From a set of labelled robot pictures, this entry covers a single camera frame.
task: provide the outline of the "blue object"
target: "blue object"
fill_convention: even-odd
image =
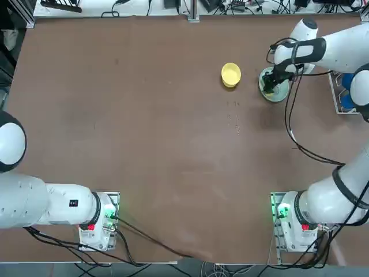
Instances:
[[[341,104],[343,108],[353,108],[353,101],[351,100],[350,94],[346,94],[341,98]]]
[[[350,91],[352,79],[353,79],[352,73],[344,73],[342,77],[342,86],[348,91]]]

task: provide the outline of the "yellow bowl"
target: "yellow bowl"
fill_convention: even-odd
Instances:
[[[227,88],[234,88],[241,79],[241,70],[233,62],[226,63],[221,69],[221,79]]]

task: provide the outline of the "floor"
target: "floor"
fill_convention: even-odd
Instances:
[[[192,277],[200,277],[201,261],[197,259],[183,259],[176,265],[178,268],[187,272]],[[211,275],[212,264],[207,265],[207,275]],[[236,270],[237,266],[230,266],[230,270]],[[263,269],[262,265],[257,265],[245,274],[239,276],[257,276],[260,270]],[[90,271],[93,276],[96,277],[127,277],[130,274],[136,272],[137,269],[127,264],[113,264],[110,268],[94,268]],[[267,269],[262,277],[364,277],[368,276],[369,268],[354,268],[354,267],[334,267],[326,266],[324,269],[289,269],[287,271],[279,271],[276,269]],[[0,264],[0,276],[1,277],[78,277],[82,274],[74,264]],[[169,265],[155,264],[150,266],[148,269],[140,272],[136,276],[138,277],[149,277],[149,276],[160,276],[160,277],[180,277],[185,276],[184,274],[176,271]]]

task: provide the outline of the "brown table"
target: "brown table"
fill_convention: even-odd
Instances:
[[[314,18],[321,35],[359,23],[342,14]],[[183,253],[265,263],[269,193],[305,189],[333,169],[295,149],[284,129],[284,103],[268,103],[258,92],[269,45],[288,36],[299,19],[39,21],[27,31],[8,105],[28,135],[18,171],[118,190],[120,216]],[[220,81],[226,62],[242,70],[233,92]],[[360,116],[335,113],[327,76],[303,79],[292,125],[300,143],[344,162],[369,135]],[[42,229],[78,239],[75,227]],[[334,252],[347,264],[367,265],[367,233],[368,227],[346,228]],[[126,235],[138,261],[178,259]],[[22,229],[2,230],[0,240],[1,261],[76,260]],[[121,246],[113,253],[125,255]],[[285,262],[294,259],[284,255]]]

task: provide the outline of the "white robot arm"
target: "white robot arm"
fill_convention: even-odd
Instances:
[[[364,120],[369,119],[369,25],[362,24],[316,38],[318,27],[301,20],[289,38],[275,49],[271,74],[263,77],[265,91],[286,79],[309,73],[314,65],[353,73],[350,96]],[[317,238],[317,224],[343,223],[369,181],[369,144],[350,163],[333,171],[302,192],[285,194],[277,213],[281,218],[288,251],[304,252]],[[369,209],[369,193],[361,200],[348,223],[357,222]]]
[[[110,216],[116,215],[108,194],[75,184],[45,184],[36,177],[7,172],[21,162],[26,144],[22,125],[0,111],[0,229],[78,225],[81,244],[107,250],[115,222]]]
[[[304,73],[314,65],[341,73],[353,73],[350,96],[364,120],[369,119],[369,26],[358,26],[316,38],[318,26],[313,20],[301,20],[289,38],[274,44],[274,67],[263,76],[265,91],[291,78],[296,67],[305,64]]]

